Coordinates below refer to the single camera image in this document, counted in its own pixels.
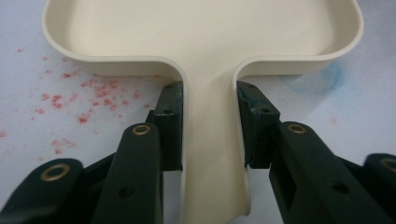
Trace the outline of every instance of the red speck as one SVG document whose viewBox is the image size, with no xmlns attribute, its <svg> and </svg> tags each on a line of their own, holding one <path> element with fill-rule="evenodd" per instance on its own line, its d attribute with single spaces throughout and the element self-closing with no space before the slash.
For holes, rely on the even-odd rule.
<svg viewBox="0 0 396 224">
<path fill-rule="evenodd" d="M 67 138 L 64 138 L 64 144 L 65 144 L 66 147 L 75 147 L 76 146 L 76 143 L 70 141 Z"/>
<path fill-rule="evenodd" d="M 113 105 L 110 99 L 105 99 L 105 105 Z"/>
<path fill-rule="evenodd" d="M 78 116 L 78 121 L 79 121 L 79 123 L 83 124 L 83 123 L 86 123 L 89 118 L 90 118 L 90 115 L 81 114 L 80 116 Z"/>
<path fill-rule="evenodd" d="M 64 78 L 70 78 L 72 75 L 64 73 Z"/>
<path fill-rule="evenodd" d="M 142 92 L 141 91 L 135 91 L 134 92 L 134 98 L 137 100 L 140 98 L 140 96 L 142 96 Z"/>
<path fill-rule="evenodd" d="M 337 118 L 332 118 L 332 124 L 336 125 L 337 124 Z"/>
<path fill-rule="evenodd" d="M 70 102 L 74 102 L 74 101 L 77 100 L 77 98 L 78 98 L 78 94 L 75 93 L 75 92 L 73 92 L 73 93 L 72 93 L 72 96 L 71 96 L 70 99 L 69 99 L 69 101 L 70 101 Z"/>
<path fill-rule="evenodd" d="M 44 114 L 44 109 L 42 109 L 42 108 L 39 108 L 39 109 L 37 109 L 35 112 L 37 112 L 37 113 L 39 113 L 39 114 Z"/>
<path fill-rule="evenodd" d="M 50 95 L 48 94 L 48 93 L 43 93 L 43 94 L 41 94 L 41 99 L 43 100 L 43 101 L 46 101 L 46 100 L 48 100 L 50 98 Z"/>
<path fill-rule="evenodd" d="M 62 108 L 62 104 L 59 103 L 59 100 L 62 98 L 62 95 L 54 95 L 52 97 L 52 105 L 57 108 L 60 109 Z"/>
<path fill-rule="evenodd" d="M 7 137 L 7 133 L 3 132 L 3 131 L 0 131 L 0 137 Z"/>
</svg>

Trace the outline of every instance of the white table surface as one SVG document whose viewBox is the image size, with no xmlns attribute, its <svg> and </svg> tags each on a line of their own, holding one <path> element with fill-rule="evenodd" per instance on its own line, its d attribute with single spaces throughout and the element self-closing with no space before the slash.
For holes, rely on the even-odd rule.
<svg viewBox="0 0 396 224">
<path fill-rule="evenodd" d="M 161 77 L 98 77 L 54 50 L 41 32 L 45 0 L 0 2 L 0 207 L 37 166 L 58 158 L 90 165 L 145 120 Z M 396 154 L 396 1 L 359 0 L 359 45 L 316 74 L 245 77 L 281 112 L 311 126 L 334 154 L 362 164 Z M 282 223 L 266 170 L 249 170 L 251 214 L 232 223 Z M 165 223 L 177 223 L 180 172 L 165 174 Z"/>
</svg>

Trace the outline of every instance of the brass insert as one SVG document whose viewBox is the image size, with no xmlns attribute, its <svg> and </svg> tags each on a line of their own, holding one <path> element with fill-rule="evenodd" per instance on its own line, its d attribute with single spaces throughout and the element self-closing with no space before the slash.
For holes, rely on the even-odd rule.
<svg viewBox="0 0 396 224">
<path fill-rule="evenodd" d="M 59 174 L 55 174 L 55 175 L 50 174 L 51 171 L 54 171 L 57 169 L 60 169 L 62 171 Z M 67 165 L 65 163 L 59 163 L 59 164 L 55 164 L 55 165 L 51 166 L 50 168 L 48 168 L 47 170 L 45 170 L 43 172 L 43 174 L 41 174 L 40 177 L 41 177 L 41 180 L 50 182 L 50 181 L 54 181 L 54 180 L 64 177 L 67 173 L 69 173 L 69 171 L 70 171 L 69 165 Z"/>
<path fill-rule="evenodd" d="M 143 134 L 149 133 L 149 131 L 150 131 L 150 127 L 146 124 L 136 126 L 132 129 L 132 133 L 134 133 L 136 135 L 143 135 Z"/>
</svg>

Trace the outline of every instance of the white surface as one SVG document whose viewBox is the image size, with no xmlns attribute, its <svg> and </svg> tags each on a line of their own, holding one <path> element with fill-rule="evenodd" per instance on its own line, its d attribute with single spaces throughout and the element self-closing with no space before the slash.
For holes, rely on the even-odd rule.
<svg viewBox="0 0 396 224">
<path fill-rule="evenodd" d="M 354 0 L 49 0 L 43 17 L 49 43 L 89 72 L 152 76 L 161 62 L 176 69 L 187 93 L 184 223 L 249 212 L 233 77 L 318 70 L 350 51 L 361 28 Z"/>
<path fill-rule="evenodd" d="M 45 161 L 72 157 L 88 165 L 114 151 L 122 130 L 144 120 L 149 111 L 144 105 L 154 105 L 161 86 L 169 81 L 164 77 L 102 78 L 83 72 L 73 75 L 77 68 L 64 63 L 41 34 L 39 21 L 44 4 L 22 0 L 0 3 L 0 132 L 6 135 L 0 137 L 2 204 L 29 172 Z M 310 125 L 335 154 L 362 163 L 369 153 L 396 152 L 396 3 L 371 0 L 359 4 L 365 19 L 362 41 L 319 76 L 245 80 L 262 89 L 281 111 L 283 121 Z M 64 78 L 63 73 L 73 76 Z M 99 83 L 81 87 L 91 78 Z M 99 97 L 100 105 L 90 114 L 91 99 L 96 99 L 94 85 L 106 85 L 108 82 L 101 81 L 104 79 L 119 82 L 110 93 L 110 98 L 118 97 L 114 100 L 117 109 L 111 110 L 111 104 L 104 105 Z M 135 100 L 136 91 L 142 95 Z M 78 98 L 70 102 L 73 92 Z M 43 93 L 51 98 L 43 101 Z M 67 100 L 67 104 L 61 102 L 62 109 L 52 105 L 55 94 Z M 128 105 L 122 105 L 122 95 Z M 78 116 L 83 113 L 90 118 L 79 124 Z M 56 149 L 61 149 L 62 154 L 57 155 Z M 165 175 L 165 220 L 177 223 L 179 173 Z M 267 172 L 249 171 L 249 177 L 251 215 L 233 223 L 282 223 Z"/>
</svg>

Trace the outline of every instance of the cream plastic tray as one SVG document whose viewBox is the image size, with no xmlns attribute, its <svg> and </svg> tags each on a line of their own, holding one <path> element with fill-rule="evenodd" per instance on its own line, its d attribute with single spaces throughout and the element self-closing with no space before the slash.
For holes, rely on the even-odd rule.
<svg viewBox="0 0 396 224">
<path fill-rule="evenodd" d="M 80 68 L 185 86 L 182 223 L 249 212 L 236 80 L 317 71 L 359 42 L 355 0 L 49 0 L 43 31 Z"/>
</svg>

